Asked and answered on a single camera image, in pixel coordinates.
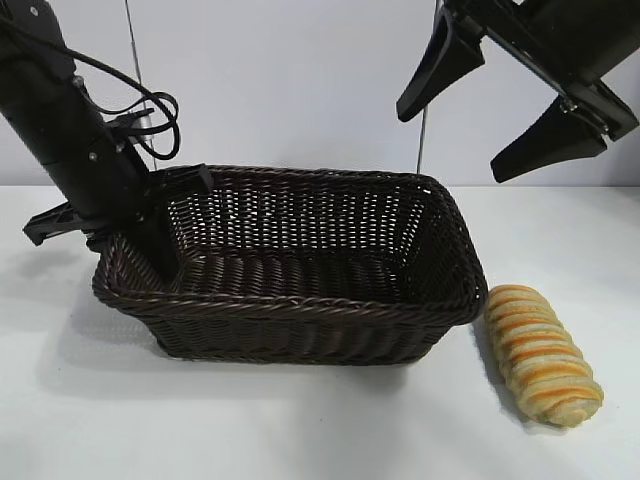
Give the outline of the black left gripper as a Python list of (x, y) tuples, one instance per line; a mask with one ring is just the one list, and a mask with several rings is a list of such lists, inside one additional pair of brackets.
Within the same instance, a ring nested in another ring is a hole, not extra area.
[(79, 230), (86, 246), (102, 253), (111, 232), (147, 228), (148, 257), (166, 281), (178, 273), (179, 261), (171, 237), (168, 204), (178, 195), (211, 191), (211, 173), (204, 164), (150, 171), (133, 147), (101, 158), (52, 163), (45, 170), (66, 202), (32, 217), (23, 228), (36, 245)]

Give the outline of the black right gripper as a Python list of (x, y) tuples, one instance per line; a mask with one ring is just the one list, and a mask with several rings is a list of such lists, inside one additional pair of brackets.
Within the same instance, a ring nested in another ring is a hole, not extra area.
[(410, 121), (459, 79), (484, 65), (491, 38), (557, 97), (492, 161), (498, 183), (607, 149), (639, 120), (602, 78), (639, 49), (637, 1), (445, 1), (415, 73), (396, 102)]

